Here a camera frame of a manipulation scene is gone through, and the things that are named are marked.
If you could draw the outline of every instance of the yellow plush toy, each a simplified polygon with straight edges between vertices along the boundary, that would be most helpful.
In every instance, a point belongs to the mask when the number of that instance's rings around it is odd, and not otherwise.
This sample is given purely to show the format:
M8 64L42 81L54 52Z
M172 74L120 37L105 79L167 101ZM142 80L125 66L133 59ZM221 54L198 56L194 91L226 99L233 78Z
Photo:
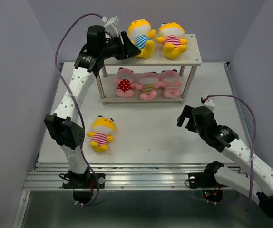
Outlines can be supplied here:
M114 137L111 136L115 131L115 125L112 118L105 118L99 115L92 125L93 132L88 132L87 136L91 137L90 146L96 152L103 152L109 149L108 142L112 142Z
M133 21L128 28L128 37L131 42L141 50L138 58L150 58L155 51L155 43L152 39L156 37L156 31L151 30L151 25L145 19Z
M188 39L185 38L185 31L175 22L162 24L156 40L163 44L164 55L170 59L177 58L187 50Z

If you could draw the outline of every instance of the shelf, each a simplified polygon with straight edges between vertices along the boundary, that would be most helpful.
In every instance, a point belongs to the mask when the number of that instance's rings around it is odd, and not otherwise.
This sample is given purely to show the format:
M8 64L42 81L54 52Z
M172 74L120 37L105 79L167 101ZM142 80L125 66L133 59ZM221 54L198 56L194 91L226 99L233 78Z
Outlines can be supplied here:
M142 74L135 74L137 80ZM127 103L139 103L139 102L149 102L149 103L154 103L154 102L166 102L166 103L178 103L178 102L183 102L186 100L186 98L182 98L181 96L177 98L167 98L164 96L164 89L159 88L157 89L157 96L154 100L151 101L145 101L140 98L141 91L133 89L133 96L132 97L119 97L116 95L116 89L117 89L117 84L114 83L114 78L116 74L108 74L108 77L102 78L102 85L105 93L105 99L101 99L103 103L122 103L122 102L127 102ZM182 77L182 85L180 86L181 92L184 89L185 86L185 79Z
M195 34L186 34L188 39L188 50L176 59L168 59L164 56L163 46L156 42L156 49L152 57L144 58L129 58L124 60L116 60L110 58L105 60L105 66L199 66L202 64L202 59L198 47L198 42Z

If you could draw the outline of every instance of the pink striped shirt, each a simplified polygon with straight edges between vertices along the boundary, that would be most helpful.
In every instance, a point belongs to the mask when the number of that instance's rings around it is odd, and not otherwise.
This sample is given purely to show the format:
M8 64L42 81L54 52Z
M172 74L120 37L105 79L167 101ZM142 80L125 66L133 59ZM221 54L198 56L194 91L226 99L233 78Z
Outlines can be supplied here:
M174 35L170 35L165 38L163 45L168 44L168 43L172 43L175 46L175 48L181 44L180 39Z
M99 146L108 143L107 136L103 133L95 133L91 141L97 142Z
M171 92L174 92L177 89L178 89L178 87L176 86L176 84L174 82L165 83L164 90L170 90Z

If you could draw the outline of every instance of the shelf leg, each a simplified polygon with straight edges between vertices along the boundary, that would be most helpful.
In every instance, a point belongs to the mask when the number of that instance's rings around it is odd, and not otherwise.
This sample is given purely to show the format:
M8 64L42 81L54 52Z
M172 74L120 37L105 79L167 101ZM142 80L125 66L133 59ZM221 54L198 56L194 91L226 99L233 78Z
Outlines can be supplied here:
M180 72L179 72L180 77L183 77L184 70L185 70L185 66L181 66Z
M104 90L103 90L103 85L102 85L102 81L100 80L100 76L98 74L97 76L97 86L98 86L98 91L99 91L99 96L100 96L100 99L105 99L105 94L104 94Z
M188 79L186 81L186 85L184 87L184 90L183 90L183 93L181 96L183 99L185 99L187 97L187 93L189 91L190 85L192 84L192 81L194 79L195 72L196 72L197 68L198 68L198 66L193 66L189 72L189 76L188 76Z
M103 72L103 77L107 77L108 76L105 66L103 66L102 72Z

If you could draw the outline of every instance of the top shelf board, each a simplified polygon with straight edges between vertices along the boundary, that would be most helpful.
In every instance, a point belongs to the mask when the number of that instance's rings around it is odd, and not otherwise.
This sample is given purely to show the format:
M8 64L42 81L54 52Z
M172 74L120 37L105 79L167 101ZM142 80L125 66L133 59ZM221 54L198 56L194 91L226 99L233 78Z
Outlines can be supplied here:
M198 42L195 34L186 34L188 39L188 50L176 59L168 59L164 56L163 46L157 43L155 38L156 49L152 57L144 58L129 58L124 60L116 60L110 58L105 60L105 66L199 66L202 64L202 59L198 47Z

